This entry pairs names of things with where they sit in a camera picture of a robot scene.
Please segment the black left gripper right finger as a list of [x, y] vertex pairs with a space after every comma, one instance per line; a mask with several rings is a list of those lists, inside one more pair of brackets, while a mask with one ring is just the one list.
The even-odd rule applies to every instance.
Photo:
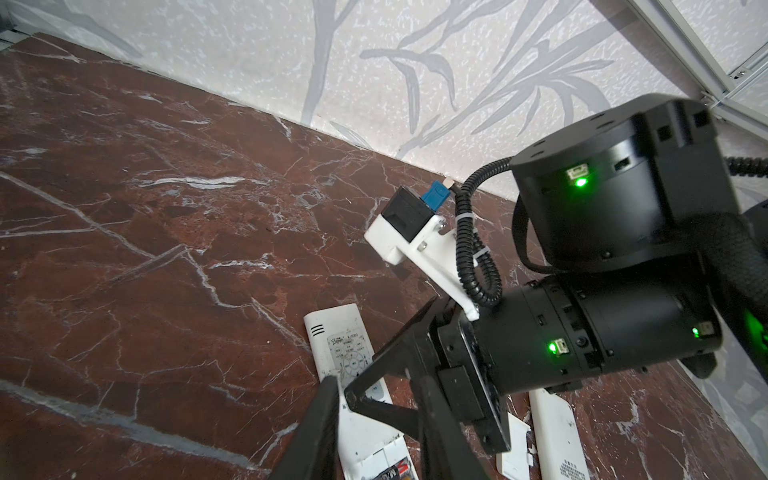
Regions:
[[411, 382], [417, 408], [422, 479], [488, 479], [440, 387], [431, 377]]

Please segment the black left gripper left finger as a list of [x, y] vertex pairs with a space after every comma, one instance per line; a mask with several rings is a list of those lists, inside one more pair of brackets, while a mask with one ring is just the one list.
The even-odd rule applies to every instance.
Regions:
[[269, 479], [335, 479], [340, 395], [338, 380], [326, 376]]

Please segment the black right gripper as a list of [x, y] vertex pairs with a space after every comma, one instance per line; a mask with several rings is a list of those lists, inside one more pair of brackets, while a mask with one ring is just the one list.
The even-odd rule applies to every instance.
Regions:
[[344, 398], [351, 411], [418, 441], [418, 406], [375, 400], [368, 391], [386, 376], [407, 380], [410, 389], [411, 382], [422, 377], [433, 378], [439, 386], [439, 378], [454, 417], [474, 428], [486, 453], [500, 454], [511, 448], [508, 409], [489, 370], [463, 309], [451, 299], [434, 297], [345, 387]]

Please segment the white remote being unloaded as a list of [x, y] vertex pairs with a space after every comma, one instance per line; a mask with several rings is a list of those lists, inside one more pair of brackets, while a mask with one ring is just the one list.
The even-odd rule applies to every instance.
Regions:
[[570, 404], [544, 389], [529, 393], [541, 478], [589, 480], [589, 471]]

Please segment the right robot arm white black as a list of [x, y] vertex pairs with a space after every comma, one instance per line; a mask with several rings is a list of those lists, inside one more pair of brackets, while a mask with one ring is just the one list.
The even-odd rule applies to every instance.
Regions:
[[432, 379], [484, 449], [509, 446], [503, 397], [678, 360], [716, 367], [729, 328], [767, 369], [767, 218], [741, 214], [707, 107], [647, 94], [595, 114], [452, 190], [458, 290], [429, 301], [344, 390], [419, 437], [418, 412], [373, 399], [387, 375]]

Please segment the black red AAA battery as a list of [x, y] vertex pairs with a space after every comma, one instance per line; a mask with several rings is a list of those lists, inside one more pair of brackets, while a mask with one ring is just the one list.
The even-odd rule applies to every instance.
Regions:
[[374, 480], [415, 480], [416, 478], [411, 461], [404, 458], [380, 472]]

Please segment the aluminium frame post right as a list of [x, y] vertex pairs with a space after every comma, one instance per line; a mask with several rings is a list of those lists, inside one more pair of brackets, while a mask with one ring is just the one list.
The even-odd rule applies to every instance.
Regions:
[[672, 1], [630, 1], [628, 6], [668, 47], [701, 87], [716, 118], [767, 139], [767, 45], [725, 68]]

